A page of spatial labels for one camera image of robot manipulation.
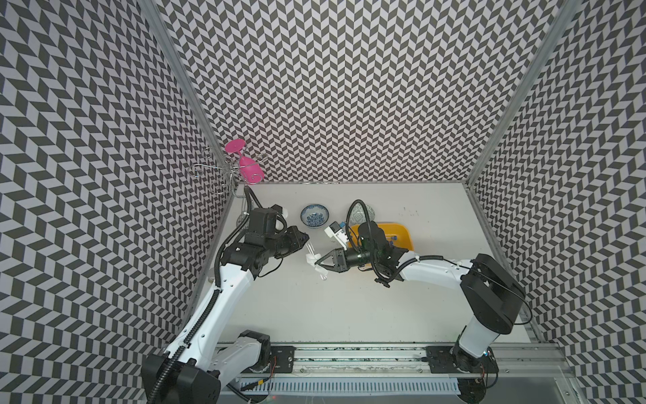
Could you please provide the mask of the white wiping cloth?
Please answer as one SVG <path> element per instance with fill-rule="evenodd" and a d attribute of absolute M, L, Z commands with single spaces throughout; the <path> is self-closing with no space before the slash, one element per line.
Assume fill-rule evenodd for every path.
<path fill-rule="evenodd" d="M 313 252 L 308 252 L 306 254 L 306 262 L 319 274 L 322 280 L 327 280 L 328 270 L 321 267 L 316 262 L 321 258 L 321 254 L 314 254 Z"/>

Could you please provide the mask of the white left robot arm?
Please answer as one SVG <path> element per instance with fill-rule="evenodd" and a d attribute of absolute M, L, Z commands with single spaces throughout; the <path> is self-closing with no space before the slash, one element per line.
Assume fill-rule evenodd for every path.
<path fill-rule="evenodd" d="M 246 330 L 219 349 L 220 337 L 242 296 L 269 259 L 284 259 L 309 241 L 288 226 L 279 205 L 254 208 L 222 243 L 215 283 L 179 335 L 160 355 L 148 355 L 141 377 L 149 403 L 215 403 L 222 388 L 245 370 L 270 369 L 271 339 Z"/>

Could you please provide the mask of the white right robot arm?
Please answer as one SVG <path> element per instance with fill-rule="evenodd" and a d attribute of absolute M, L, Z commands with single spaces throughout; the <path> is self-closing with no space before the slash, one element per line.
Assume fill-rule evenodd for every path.
<path fill-rule="evenodd" d="M 368 266 L 375 282 L 384 287 L 395 281 L 416 281 L 462 292 L 473 315 L 452 349 L 456 359 L 487 356 L 499 336 L 510 334 L 521 324 L 517 318 L 528 305 L 527 293 L 490 255 L 451 260 L 437 254 L 418 254 L 390 242 L 375 222 L 362 223 L 355 231 L 334 222 L 325 233 L 341 247 L 322 255 L 311 244 L 306 245 L 306 261 L 322 279 L 330 272 L 341 274 Z"/>

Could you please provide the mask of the blue floral ceramic bowl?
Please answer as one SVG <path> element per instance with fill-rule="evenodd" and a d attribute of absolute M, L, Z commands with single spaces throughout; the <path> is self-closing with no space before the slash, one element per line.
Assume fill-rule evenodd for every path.
<path fill-rule="evenodd" d="M 301 221 L 309 228 L 322 227 L 328 222 L 330 217 L 329 210 L 320 204 L 307 205 L 301 210 Z"/>

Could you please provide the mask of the green patterned ceramic bowl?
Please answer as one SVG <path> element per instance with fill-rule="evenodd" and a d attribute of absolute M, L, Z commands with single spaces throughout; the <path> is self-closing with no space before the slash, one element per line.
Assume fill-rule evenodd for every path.
<path fill-rule="evenodd" d="M 376 217 L 376 213 L 371 205 L 366 205 L 366 212 L 368 212 L 368 218 L 371 221 L 374 221 Z M 355 226 L 364 222 L 366 222 L 365 210 L 360 204 L 356 204 L 351 209 L 348 223 L 350 224 L 350 226 Z"/>

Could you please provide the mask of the yellow plastic tub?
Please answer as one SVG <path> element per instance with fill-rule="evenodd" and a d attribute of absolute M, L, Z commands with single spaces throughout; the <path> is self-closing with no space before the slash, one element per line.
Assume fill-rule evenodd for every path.
<path fill-rule="evenodd" d="M 352 242 L 355 243 L 356 247 L 361 246 L 361 242 L 358 241 L 358 237 L 359 237 L 358 229 L 360 227 L 363 227 L 363 223 L 361 225 L 355 225 L 350 227 L 351 237 L 349 239 L 348 248 L 352 246 Z M 411 240 L 410 233 L 408 232 L 408 229 L 405 226 L 394 222 L 379 222 L 379 223 L 373 222 L 372 227 L 373 227 L 374 234 L 378 232 L 377 228 L 379 228 L 385 234 L 385 242 L 381 242 L 380 240 L 378 240 L 377 242 L 370 242 L 370 244 L 374 247 L 375 250 L 384 248 L 386 244 L 389 244 L 391 247 L 399 247 L 399 248 L 407 249 L 408 251 L 414 250 L 414 245 Z M 390 242 L 386 240 L 386 235 L 397 235 L 400 239 L 395 242 Z"/>

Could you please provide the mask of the pink plastic cup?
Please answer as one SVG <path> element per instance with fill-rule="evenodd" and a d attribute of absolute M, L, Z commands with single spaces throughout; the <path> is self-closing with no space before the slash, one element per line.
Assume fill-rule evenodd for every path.
<path fill-rule="evenodd" d="M 264 171 L 259 163 L 246 156 L 241 156 L 239 159 L 239 172 L 249 184 L 260 183 L 264 180 Z"/>
<path fill-rule="evenodd" d="M 246 145 L 247 143 L 243 139 L 235 139 L 225 144 L 225 152 L 230 154 L 240 153 Z"/>

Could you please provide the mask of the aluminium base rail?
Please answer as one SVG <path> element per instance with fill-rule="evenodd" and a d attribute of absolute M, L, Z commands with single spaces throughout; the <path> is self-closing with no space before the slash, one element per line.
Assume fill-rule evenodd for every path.
<path fill-rule="evenodd" d="M 477 378 L 482 370 L 447 373 L 427 362 L 429 343 L 292 343 L 292 372 L 279 378 L 306 377 L 454 377 Z M 503 378 L 572 378 L 575 372 L 552 343 L 494 343 Z"/>

